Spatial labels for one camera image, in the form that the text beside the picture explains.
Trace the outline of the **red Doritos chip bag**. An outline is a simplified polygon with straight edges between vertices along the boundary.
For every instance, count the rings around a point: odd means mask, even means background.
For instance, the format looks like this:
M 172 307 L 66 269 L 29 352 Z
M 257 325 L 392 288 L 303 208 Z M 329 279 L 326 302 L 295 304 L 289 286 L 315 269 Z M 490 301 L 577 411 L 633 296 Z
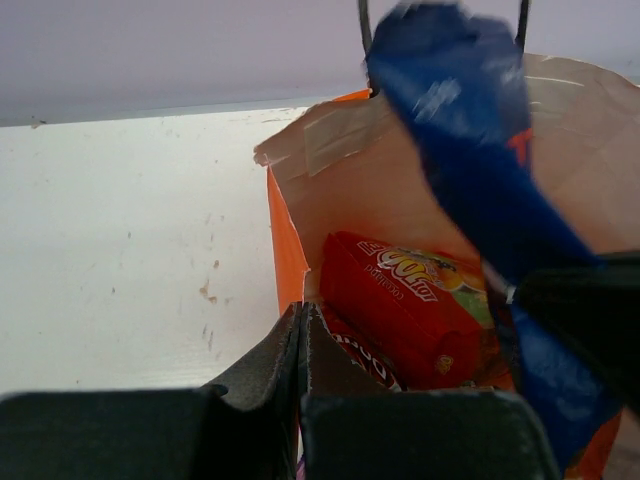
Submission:
M 354 327 L 342 320 L 327 304 L 321 305 L 324 324 L 334 341 L 376 382 L 394 392 L 406 387 L 397 377 L 392 363 L 380 354 Z

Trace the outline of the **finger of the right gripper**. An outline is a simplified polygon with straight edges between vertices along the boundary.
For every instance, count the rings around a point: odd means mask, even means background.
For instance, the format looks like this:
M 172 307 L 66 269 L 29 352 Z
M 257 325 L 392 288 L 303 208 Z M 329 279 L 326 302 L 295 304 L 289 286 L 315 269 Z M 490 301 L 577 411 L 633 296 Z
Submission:
M 593 267 L 542 269 L 515 303 L 639 413 L 639 252 L 605 254 Z

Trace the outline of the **red candy bag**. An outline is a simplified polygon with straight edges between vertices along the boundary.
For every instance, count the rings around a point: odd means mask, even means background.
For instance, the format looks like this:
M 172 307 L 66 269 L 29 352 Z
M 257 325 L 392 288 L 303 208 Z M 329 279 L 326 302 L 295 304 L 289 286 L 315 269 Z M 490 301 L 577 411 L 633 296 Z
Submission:
M 476 263 L 340 231 L 324 243 L 320 294 L 410 389 L 496 385 L 508 372 Z

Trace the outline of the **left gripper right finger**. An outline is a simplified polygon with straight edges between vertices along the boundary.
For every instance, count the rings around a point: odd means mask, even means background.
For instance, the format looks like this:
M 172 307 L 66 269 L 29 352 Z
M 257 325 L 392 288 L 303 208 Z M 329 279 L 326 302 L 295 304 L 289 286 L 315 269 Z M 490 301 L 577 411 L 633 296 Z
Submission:
M 543 428 L 501 390 L 392 392 L 331 337 L 319 306 L 300 321 L 300 424 L 309 479 L 558 479 Z

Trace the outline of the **blue Burts chip bag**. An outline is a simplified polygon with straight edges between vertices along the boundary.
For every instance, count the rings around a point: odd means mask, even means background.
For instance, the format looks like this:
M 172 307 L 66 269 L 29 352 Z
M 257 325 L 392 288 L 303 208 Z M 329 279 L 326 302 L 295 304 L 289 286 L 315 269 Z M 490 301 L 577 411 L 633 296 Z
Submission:
M 597 257 L 542 195 L 531 149 L 523 52 L 508 24 L 458 4 L 404 1 L 378 23 L 367 72 L 414 141 L 439 206 L 487 275 L 509 287 L 543 268 L 595 267 Z M 515 301 L 489 291 L 517 391 L 540 418 L 561 470 L 620 402 L 588 366 Z

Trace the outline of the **orange paper bag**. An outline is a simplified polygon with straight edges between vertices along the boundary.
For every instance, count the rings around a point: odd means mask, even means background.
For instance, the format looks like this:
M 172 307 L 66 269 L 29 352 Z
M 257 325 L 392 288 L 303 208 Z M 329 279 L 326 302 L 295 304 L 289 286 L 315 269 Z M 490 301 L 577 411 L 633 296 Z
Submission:
M 531 127 L 512 144 L 530 147 L 538 189 L 598 265 L 605 254 L 639 252 L 638 87 L 612 71 L 570 59 L 523 52 L 523 65 Z M 313 106 L 255 150 L 256 161 L 268 173 L 280 304 L 302 300 L 320 310 L 323 303 L 329 305 L 320 294 L 323 247 L 330 234 L 340 231 L 476 263 L 484 275 L 488 307 L 491 288 L 514 301 L 522 282 L 509 287 L 486 274 L 478 251 L 439 206 L 409 132 L 370 81 L 375 94 L 360 92 Z M 401 392 L 516 394 L 537 416 L 551 448 L 540 418 L 517 391 L 501 348 L 500 353 L 508 372 L 496 385 L 413 390 L 396 372 L 406 387 Z M 620 411 L 568 469 L 558 467 L 558 479 L 603 475 L 627 408 L 605 386 L 620 402 Z

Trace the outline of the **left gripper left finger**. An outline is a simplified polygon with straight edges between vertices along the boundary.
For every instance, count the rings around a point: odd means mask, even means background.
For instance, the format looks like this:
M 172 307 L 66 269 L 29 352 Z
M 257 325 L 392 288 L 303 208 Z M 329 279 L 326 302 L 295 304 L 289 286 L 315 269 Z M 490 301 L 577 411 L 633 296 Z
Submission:
M 301 317 L 201 387 L 3 396 L 2 478 L 295 478 Z

